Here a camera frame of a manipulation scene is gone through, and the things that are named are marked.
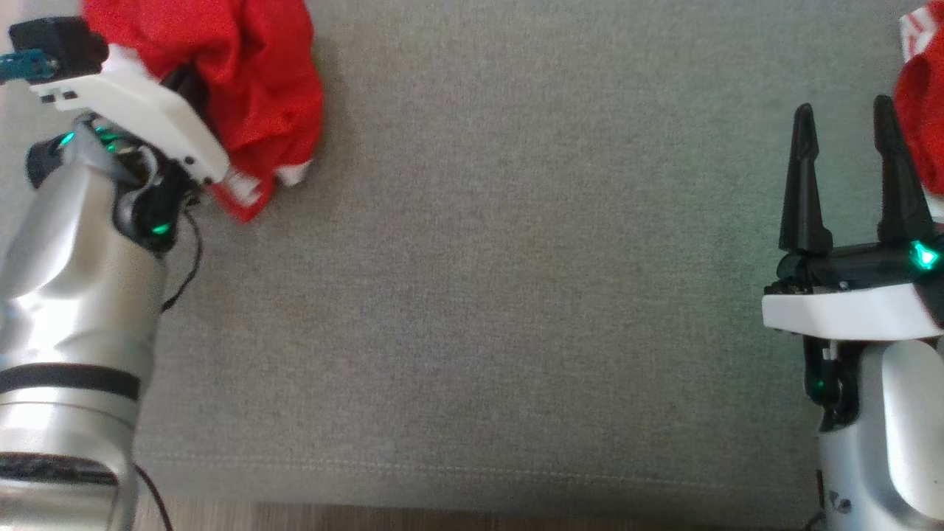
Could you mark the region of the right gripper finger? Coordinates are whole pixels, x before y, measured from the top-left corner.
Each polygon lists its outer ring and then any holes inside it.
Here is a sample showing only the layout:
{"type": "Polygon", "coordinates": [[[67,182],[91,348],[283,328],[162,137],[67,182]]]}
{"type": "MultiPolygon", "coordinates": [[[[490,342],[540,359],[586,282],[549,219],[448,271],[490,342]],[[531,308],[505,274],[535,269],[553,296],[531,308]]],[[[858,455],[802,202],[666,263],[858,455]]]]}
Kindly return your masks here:
{"type": "Polygon", "coordinates": [[[935,225],[910,148],[889,95],[873,102],[875,148],[882,159],[882,218],[878,242],[905,246],[935,238],[935,225]]]}
{"type": "Polygon", "coordinates": [[[826,255],[833,249],[832,232],[822,220],[815,168],[818,155],[815,114],[812,105],[805,103],[794,112],[779,237],[782,251],[826,255]]]}

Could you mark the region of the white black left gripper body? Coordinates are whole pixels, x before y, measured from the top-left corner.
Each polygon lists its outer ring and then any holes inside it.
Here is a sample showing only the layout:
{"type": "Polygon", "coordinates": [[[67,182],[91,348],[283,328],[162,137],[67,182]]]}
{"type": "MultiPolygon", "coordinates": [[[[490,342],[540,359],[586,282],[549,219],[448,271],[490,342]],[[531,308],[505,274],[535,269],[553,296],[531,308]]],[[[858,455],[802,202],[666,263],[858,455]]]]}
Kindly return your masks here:
{"type": "Polygon", "coordinates": [[[134,49],[111,45],[108,51],[101,73],[30,90],[41,97],[51,95],[60,111],[93,111],[167,157],[186,162],[194,179],[219,184],[229,172],[229,156],[198,112],[182,95],[159,84],[134,49]]]}

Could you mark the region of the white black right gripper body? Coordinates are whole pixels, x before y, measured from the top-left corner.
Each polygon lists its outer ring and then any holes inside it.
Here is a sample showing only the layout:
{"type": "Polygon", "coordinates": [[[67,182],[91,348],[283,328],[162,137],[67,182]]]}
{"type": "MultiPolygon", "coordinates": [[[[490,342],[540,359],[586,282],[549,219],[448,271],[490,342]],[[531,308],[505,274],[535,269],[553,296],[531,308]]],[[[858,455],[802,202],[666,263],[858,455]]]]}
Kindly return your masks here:
{"type": "Polygon", "coordinates": [[[910,246],[859,244],[790,251],[764,289],[764,325],[836,341],[917,337],[917,266],[910,246]]]}

